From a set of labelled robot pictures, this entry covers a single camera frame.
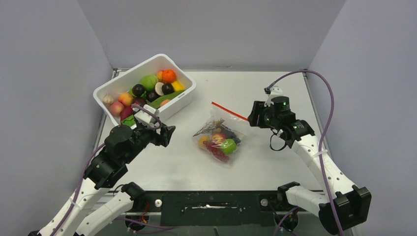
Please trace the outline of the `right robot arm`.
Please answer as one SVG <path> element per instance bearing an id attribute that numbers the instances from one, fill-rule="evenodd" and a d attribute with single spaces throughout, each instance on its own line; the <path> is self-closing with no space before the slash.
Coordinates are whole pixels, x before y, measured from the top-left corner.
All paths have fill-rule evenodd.
<path id="1" fill-rule="evenodd" d="M 276 197 L 281 209 L 295 206 L 314 214 L 331 235 L 367 220 L 372 199 L 370 191 L 357 187 L 327 151 L 319 149 L 317 135 L 306 121 L 296 118 L 288 97 L 278 96 L 269 102 L 254 101 L 247 119 L 251 127 L 281 131 L 280 138 L 301 158 L 325 192 L 320 195 L 297 182 L 282 185 Z"/>

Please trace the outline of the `yellow orange fruit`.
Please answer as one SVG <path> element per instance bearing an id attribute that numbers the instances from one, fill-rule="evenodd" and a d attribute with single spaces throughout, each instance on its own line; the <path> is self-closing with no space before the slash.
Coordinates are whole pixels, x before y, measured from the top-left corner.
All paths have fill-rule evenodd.
<path id="1" fill-rule="evenodd" d="M 210 141 L 210 137 L 209 136 L 202 136 L 199 140 L 198 140 L 198 145 L 200 148 L 205 149 L 205 142 Z"/>

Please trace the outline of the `tan longan fruit bunch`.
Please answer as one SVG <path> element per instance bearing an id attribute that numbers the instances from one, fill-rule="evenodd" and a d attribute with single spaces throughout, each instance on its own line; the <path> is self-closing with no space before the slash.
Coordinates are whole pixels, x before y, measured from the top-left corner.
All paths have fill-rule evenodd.
<path id="1" fill-rule="evenodd" d="M 208 121 L 202 128 L 200 128 L 193 137 L 199 136 L 201 134 L 216 134 L 222 131 L 222 124 L 224 123 L 224 119 L 213 119 Z"/>

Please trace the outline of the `clear zip top bag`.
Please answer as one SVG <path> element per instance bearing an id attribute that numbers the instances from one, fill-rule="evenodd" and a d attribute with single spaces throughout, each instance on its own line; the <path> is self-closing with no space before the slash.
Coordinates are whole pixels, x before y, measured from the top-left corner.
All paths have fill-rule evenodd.
<path id="1" fill-rule="evenodd" d="M 215 157 L 213 157 L 207 150 L 202 149 L 199 147 L 198 145 L 198 140 L 202 137 L 202 136 L 209 136 L 210 139 L 212 137 L 213 134 L 201 134 L 199 136 L 193 137 L 192 136 L 192 141 L 197 145 L 197 147 L 201 150 L 207 153 L 207 155 L 211 156 L 214 160 L 216 160 L 218 163 L 221 163 L 227 167 L 231 166 L 233 164 L 233 162 L 235 161 L 235 159 L 237 158 L 237 156 L 241 153 L 241 147 L 245 144 L 245 141 L 247 141 L 247 136 L 249 134 L 248 132 L 248 120 L 246 118 L 244 118 L 243 116 L 215 103 L 212 102 L 211 103 L 211 111 L 210 111 L 210 117 L 206 120 L 206 122 L 202 125 L 202 127 L 210 120 L 213 119 L 224 119 L 224 123 L 222 124 L 222 131 L 221 133 L 223 133 L 225 130 L 230 130 L 233 131 L 237 134 L 237 136 L 241 139 L 241 142 L 239 144 L 237 144 L 238 148 L 237 150 L 229 156 L 230 161 L 227 163 L 223 163 L 219 160 L 217 160 Z"/>

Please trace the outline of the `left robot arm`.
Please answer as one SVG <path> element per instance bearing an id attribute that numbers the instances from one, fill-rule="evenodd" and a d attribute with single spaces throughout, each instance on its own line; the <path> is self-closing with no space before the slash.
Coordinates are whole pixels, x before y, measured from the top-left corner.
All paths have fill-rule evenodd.
<path id="1" fill-rule="evenodd" d="M 160 131 L 139 125 L 114 127 L 93 153 L 79 185 L 55 217 L 31 236 L 93 236 L 115 218 L 144 202 L 145 191 L 134 182 L 125 184 L 108 203 L 93 211 L 95 204 L 128 171 L 127 165 L 148 144 L 167 147 L 175 126 L 163 124 Z"/>

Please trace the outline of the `lime green fruit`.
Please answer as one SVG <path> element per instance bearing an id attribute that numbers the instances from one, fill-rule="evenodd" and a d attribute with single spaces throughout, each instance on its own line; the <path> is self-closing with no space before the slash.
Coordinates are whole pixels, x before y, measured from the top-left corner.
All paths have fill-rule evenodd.
<path id="1" fill-rule="evenodd" d="M 219 148 L 225 155 L 230 155 L 237 150 L 238 146 L 233 139 L 225 139 Z"/>

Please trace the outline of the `dark grape bunch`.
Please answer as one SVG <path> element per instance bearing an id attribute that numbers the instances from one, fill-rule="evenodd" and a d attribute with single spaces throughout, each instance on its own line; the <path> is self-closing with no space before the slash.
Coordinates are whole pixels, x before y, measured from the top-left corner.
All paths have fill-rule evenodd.
<path id="1" fill-rule="evenodd" d="M 225 130 L 223 132 L 227 139 L 232 139 L 236 144 L 239 144 L 241 142 L 241 139 L 237 136 L 237 134 L 230 130 Z"/>

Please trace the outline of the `red grape bunch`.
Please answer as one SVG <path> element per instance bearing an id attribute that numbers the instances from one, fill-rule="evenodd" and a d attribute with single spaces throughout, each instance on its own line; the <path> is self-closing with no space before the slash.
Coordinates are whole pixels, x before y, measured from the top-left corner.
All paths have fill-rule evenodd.
<path id="1" fill-rule="evenodd" d="M 222 149 L 219 145 L 213 143 L 212 141 L 203 141 L 203 145 L 205 146 L 206 150 L 217 160 L 227 163 L 230 161 L 229 156 L 223 153 Z"/>

